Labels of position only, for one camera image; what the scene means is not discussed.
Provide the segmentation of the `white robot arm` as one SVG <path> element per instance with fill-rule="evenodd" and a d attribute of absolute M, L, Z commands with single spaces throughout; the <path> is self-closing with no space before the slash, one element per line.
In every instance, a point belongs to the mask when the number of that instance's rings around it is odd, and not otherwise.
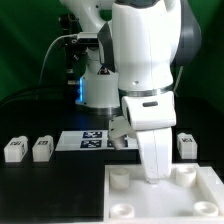
<path fill-rule="evenodd" d="M 188 0 L 60 0 L 82 31 L 87 47 L 76 104 L 109 121 L 117 150 L 126 135 L 137 140 L 145 178 L 171 174 L 172 130 L 176 125 L 171 67 L 190 62 L 201 45 L 199 25 Z"/>

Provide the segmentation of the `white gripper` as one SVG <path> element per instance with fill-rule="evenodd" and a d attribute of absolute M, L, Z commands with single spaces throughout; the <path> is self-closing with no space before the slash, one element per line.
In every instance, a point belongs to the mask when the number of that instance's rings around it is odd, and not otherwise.
<path fill-rule="evenodd" d="M 136 136 L 147 182 L 157 184 L 167 179 L 172 167 L 172 129 L 138 131 Z"/>

